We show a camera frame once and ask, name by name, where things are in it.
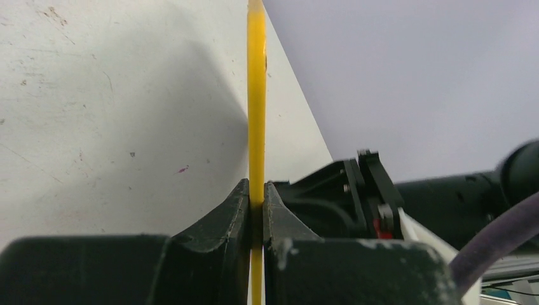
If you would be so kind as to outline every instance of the white plastic part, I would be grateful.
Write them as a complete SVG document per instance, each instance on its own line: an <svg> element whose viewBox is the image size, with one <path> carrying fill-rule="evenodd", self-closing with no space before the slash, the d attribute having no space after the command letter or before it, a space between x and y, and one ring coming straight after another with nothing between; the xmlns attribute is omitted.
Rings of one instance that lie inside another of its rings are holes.
<svg viewBox="0 0 539 305"><path fill-rule="evenodd" d="M450 244L439 238L436 234L429 231L422 226L419 222L415 221L412 217L408 216L403 209L399 209L400 228L405 240L420 241L433 247L443 260L449 264L453 257L456 256L458 251ZM462 297L463 305L494 305L494 304L514 304L499 302L498 298L487 297L481 295L481 279L468 290L468 292Z"/></svg>

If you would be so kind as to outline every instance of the yellow object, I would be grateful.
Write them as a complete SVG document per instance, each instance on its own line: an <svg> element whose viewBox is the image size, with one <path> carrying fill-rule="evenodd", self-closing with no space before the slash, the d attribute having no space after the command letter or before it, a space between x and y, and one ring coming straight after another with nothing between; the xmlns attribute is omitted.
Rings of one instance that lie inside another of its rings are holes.
<svg viewBox="0 0 539 305"><path fill-rule="evenodd" d="M247 12L247 100L249 108L249 204L252 214L252 305L262 301L262 204L266 141L266 17L262 0L249 0Z"/></svg>

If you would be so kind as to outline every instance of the black cylinder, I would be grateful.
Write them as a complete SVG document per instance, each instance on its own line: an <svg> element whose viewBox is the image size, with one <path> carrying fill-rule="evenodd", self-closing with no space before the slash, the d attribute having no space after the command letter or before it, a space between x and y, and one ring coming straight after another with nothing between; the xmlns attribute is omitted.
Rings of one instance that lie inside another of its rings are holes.
<svg viewBox="0 0 539 305"><path fill-rule="evenodd" d="M496 169L496 176L510 207L539 191L539 141L510 154Z"/></svg>
<svg viewBox="0 0 539 305"><path fill-rule="evenodd" d="M461 249L498 214L490 173L397 184L406 214L454 248Z"/></svg>

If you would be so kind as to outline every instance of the scuffed white surface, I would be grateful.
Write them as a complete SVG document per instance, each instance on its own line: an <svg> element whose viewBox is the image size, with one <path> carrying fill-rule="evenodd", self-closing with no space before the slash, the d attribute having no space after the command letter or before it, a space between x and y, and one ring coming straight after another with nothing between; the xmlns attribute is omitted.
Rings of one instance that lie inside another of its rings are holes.
<svg viewBox="0 0 539 305"><path fill-rule="evenodd" d="M232 0L3 1L0 248L175 234L220 203L247 176L246 16ZM268 73L266 178L297 179L331 159L270 23Z"/></svg>

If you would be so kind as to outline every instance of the white wall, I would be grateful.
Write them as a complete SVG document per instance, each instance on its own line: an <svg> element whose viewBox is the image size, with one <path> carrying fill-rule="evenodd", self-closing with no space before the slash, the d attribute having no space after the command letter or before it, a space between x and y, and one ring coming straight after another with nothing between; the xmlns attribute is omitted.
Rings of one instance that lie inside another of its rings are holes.
<svg viewBox="0 0 539 305"><path fill-rule="evenodd" d="M539 135L538 1L264 3L333 158L377 149L413 179Z"/></svg>

